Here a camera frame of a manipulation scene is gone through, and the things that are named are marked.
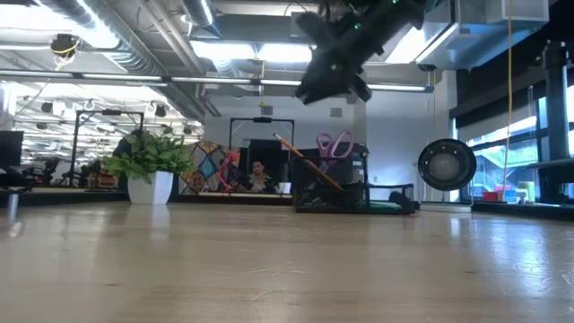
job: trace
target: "pink handle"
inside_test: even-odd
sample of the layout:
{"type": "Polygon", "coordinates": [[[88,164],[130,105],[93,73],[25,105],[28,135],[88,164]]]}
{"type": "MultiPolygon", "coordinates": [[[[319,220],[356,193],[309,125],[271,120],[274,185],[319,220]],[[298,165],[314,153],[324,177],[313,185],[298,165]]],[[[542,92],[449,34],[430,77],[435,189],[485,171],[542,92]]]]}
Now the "pink handle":
{"type": "Polygon", "coordinates": [[[333,137],[330,134],[327,134],[327,133],[319,134],[317,136],[317,146],[319,147],[319,156],[328,157],[329,156],[329,150],[331,149],[332,143],[333,143],[333,137]],[[323,146],[323,143],[321,142],[321,137],[325,137],[328,139],[325,147],[323,146]]]}
{"type": "Polygon", "coordinates": [[[355,141],[354,138],[352,137],[352,133],[351,130],[344,130],[335,140],[335,142],[331,145],[330,150],[329,150],[329,157],[334,157],[334,158],[345,158],[347,157],[351,151],[352,151],[352,146],[354,145],[355,141]],[[351,141],[349,142],[349,148],[347,148],[347,151],[344,152],[342,155],[340,156],[335,156],[335,150],[337,149],[337,147],[339,146],[339,143],[341,143],[341,139],[343,139],[343,137],[345,135],[348,135],[351,138],[351,141]]]}

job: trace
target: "white plant pot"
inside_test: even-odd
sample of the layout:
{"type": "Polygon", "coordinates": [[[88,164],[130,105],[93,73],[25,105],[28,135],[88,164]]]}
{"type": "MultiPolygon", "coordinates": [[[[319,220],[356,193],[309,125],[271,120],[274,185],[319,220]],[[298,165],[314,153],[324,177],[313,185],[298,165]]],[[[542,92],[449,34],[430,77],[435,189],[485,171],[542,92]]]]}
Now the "white plant pot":
{"type": "Polygon", "coordinates": [[[173,184],[173,173],[156,171],[150,174],[152,184],[144,179],[128,179],[127,191],[133,204],[164,205],[168,202],[173,184]]]}

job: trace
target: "computer monitor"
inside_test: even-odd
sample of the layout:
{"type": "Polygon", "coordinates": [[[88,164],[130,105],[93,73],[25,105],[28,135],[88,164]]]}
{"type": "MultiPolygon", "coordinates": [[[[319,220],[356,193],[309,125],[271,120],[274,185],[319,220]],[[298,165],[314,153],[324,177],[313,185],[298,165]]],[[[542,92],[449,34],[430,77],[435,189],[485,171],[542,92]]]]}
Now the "computer monitor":
{"type": "Polygon", "coordinates": [[[20,166],[23,131],[0,131],[0,167],[20,166]]]}

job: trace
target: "orange pole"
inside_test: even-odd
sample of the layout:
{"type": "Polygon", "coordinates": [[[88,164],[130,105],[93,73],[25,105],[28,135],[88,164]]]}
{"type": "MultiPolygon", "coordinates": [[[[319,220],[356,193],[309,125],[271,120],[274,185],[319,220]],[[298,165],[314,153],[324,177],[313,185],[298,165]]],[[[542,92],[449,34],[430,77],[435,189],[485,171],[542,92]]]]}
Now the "orange pole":
{"type": "MultiPolygon", "coordinates": [[[[279,140],[279,142],[281,144],[283,144],[285,147],[287,147],[287,149],[289,149],[292,153],[296,154],[299,157],[303,157],[303,154],[300,153],[295,147],[293,147],[291,144],[289,144],[285,139],[281,138],[280,135],[277,134],[273,134],[273,136],[275,138],[277,138],[277,140],[279,140]]],[[[331,184],[334,188],[338,189],[338,190],[343,190],[343,188],[341,188],[341,186],[339,184],[337,184],[337,182],[335,182],[333,179],[331,179],[329,176],[327,176],[319,167],[315,166],[314,163],[312,163],[309,160],[305,160],[305,162],[308,164],[308,166],[315,171],[321,178],[323,178],[324,180],[326,180],[329,184],[331,184]]]]}

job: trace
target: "man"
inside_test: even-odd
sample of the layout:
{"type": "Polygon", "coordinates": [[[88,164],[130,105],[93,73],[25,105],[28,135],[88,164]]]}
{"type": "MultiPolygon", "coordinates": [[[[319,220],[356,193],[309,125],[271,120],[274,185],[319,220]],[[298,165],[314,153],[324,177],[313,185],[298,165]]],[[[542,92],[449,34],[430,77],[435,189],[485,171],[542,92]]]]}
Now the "man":
{"type": "Polygon", "coordinates": [[[253,185],[248,192],[255,193],[269,193],[277,194],[280,193],[279,183],[271,179],[269,175],[265,173],[265,165],[261,161],[253,161],[253,173],[249,175],[249,183],[253,185]]]}
{"type": "MultiPolygon", "coordinates": [[[[132,131],[129,135],[142,135],[143,131],[140,129],[136,129],[132,131]]],[[[126,139],[127,135],[124,136],[118,143],[116,149],[111,154],[114,157],[121,157],[122,153],[127,153],[128,155],[132,154],[132,145],[126,139]]],[[[122,175],[117,179],[117,188],[122,192],[127,192],[127,176],[124,172],[122,175]]]]}

